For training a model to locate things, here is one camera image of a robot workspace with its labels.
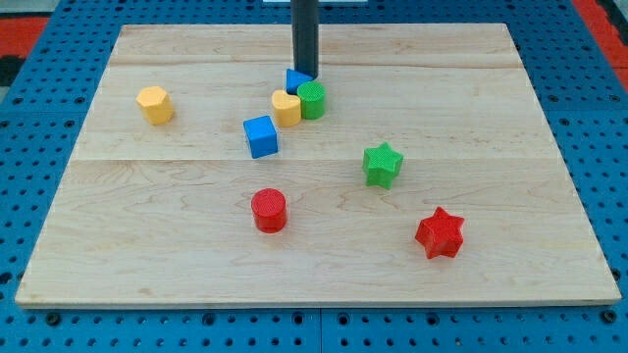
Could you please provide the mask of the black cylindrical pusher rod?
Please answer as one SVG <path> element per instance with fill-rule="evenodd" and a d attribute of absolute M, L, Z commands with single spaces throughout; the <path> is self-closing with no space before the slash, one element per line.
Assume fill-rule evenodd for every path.
<path fill-rule="evenodd" d="M 319 1 L 291 0 L 294 69 L 317 78 L 319 74 Z"/>

